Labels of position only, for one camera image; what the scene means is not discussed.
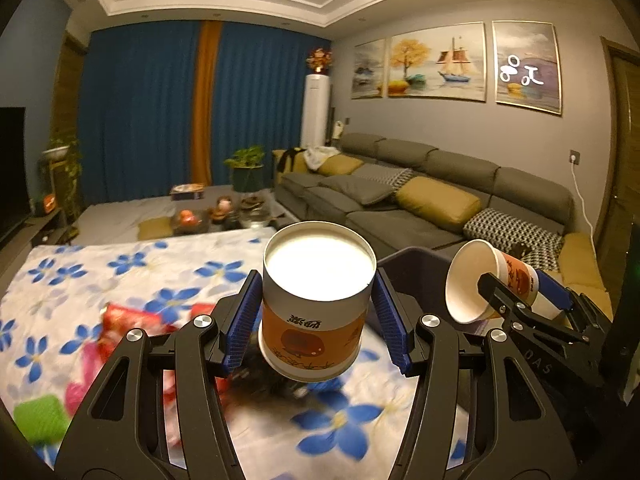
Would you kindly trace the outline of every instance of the wall outlet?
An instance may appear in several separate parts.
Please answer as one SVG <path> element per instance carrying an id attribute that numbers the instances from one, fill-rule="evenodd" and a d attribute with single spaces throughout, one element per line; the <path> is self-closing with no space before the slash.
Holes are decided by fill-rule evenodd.
<path id="1" fill-rule="evenodd" d="M 569 162 L 575 164 L 576 166 L 580 164 L 580 152 L 576 152 L 575 150 L 569 151 Z"/>

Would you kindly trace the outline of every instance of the bed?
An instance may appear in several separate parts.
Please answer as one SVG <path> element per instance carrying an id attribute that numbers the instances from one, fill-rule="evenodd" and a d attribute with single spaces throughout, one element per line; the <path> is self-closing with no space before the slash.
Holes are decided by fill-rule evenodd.
<path id="1" fill-rule="evenodd" d="M 155 312 L 182 326 L 192 304 L 215 303 L 237 292 L 251 269 L 262 269 L 273 232 L 34 248 L 0 303 L 0 397 L 40 457 L 54 464 L 70 418 L 102 365 L 96 340 L 107 302 Z M 304 402 L 225 399 L 246 478 L 386 479 L 416 382 L 398 372 L 382 339 L 365 327 L 354 365 Z M 176 444 L 175 401 L 165 405 L 165 413 L 168 441 Z M 462 462 L 466 425 L 459 408 L 450 466 Z M 170 454 L 184 466 L 179 444 Z"/>

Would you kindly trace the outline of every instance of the orange curtain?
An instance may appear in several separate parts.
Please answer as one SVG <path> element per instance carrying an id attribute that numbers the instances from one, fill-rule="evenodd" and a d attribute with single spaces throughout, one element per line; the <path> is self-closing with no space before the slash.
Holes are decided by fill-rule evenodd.
<path id="1" fill-rule="evenodd" d="M 222 22 L 204 21 L 200 26 L 198 55 L 193 86 L 191 121 L 191 181 L 210 186 L 211 108 Z"/>

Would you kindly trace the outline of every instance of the painting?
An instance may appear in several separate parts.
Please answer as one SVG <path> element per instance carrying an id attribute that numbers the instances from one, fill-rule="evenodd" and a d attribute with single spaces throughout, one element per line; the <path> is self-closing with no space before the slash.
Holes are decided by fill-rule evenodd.
<path id="1" fill-rule="evenodd" d="M 486 101 L 484 23 L 427 28 L 391 38 L 389 97 Z"/>
<path id="2" fill-rule="evenodd" d="M 351 99 L 382 97 L 385 67 L 385 40 L 371 41 L 354 49 Z"/>
<path id="3" fill-rule="evenodd" d="M 553 23 L 494 22 L 495 101 L 562 115 Z"/>

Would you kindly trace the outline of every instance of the cable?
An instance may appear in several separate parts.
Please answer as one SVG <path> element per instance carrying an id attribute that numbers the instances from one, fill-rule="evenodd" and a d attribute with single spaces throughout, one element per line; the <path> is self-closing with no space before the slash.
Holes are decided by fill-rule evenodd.
<path id="1" fill-rule="evenodd" d="M 580 189 L 578 188 L 578 181 L 575 178 L 575 171 L 574 171 L 574 163 L 573 162 L 571 162 L 571 174 L 574 177 L 575 191 L 578 194 L 578 197 L 580 197 L 580 202 L 582 203 L 582 216 L 584 217 L 584 220 L 587 222 L 587 225 L 589 226 L 589 229 L 591 230 L 591 236 L 589 237 L 589 241 L 591 242 L 591 249 L 593 249 L 593 257 L 597 259 L 598 255 L 596 254 L 596 246 L 593 243 L 593 225 L 591 224 L 591 222 L 589 222 L 589 219 L 587 218 L 587 211 L 584 208 L 584 198 L 582 197 L 582 194 L 580 193 Z"/>

